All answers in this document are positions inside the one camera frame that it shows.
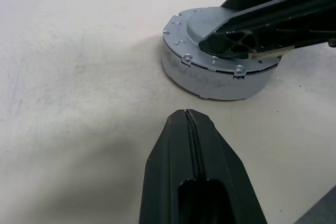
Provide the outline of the round silver motor housing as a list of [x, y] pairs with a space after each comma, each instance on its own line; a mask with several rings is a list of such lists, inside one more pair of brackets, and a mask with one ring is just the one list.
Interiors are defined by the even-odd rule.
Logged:
[[166, 75], [178, 86], [201, 98], [222, 101], [251, 98], [266, 86], [277, 68], [274, 66], [238, 79], [233, 74], [182, 63], [182, 59], [165, 42], [161, 43], [161, 61]]

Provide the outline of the silver spoked rotor lid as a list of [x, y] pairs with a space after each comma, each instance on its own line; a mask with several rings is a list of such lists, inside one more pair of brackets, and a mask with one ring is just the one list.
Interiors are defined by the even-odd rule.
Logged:
[[163, 29], [163, 40], [178, 63], [195, 65], [210, 71], [239, 75], [252, 74], [276, 67], [280, 59], [259, 60], [219, 58], [202, 52], [198, 43], [235, 11], [222, 7], [194, 8], [173, 16]]

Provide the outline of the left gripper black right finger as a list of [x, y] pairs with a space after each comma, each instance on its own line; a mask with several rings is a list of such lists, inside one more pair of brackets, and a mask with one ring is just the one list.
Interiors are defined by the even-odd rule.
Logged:
[[244, 165], [210, 118], [186, 110], [193, 173], [190, 224], [267, 224]]

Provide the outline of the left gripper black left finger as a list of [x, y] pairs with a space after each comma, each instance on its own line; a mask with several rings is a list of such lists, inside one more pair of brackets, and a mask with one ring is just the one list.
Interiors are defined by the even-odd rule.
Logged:
[[202, 113], [177, 110], [166, 120], [144, 172], [139, 224], [201, 224], [193, 124]]

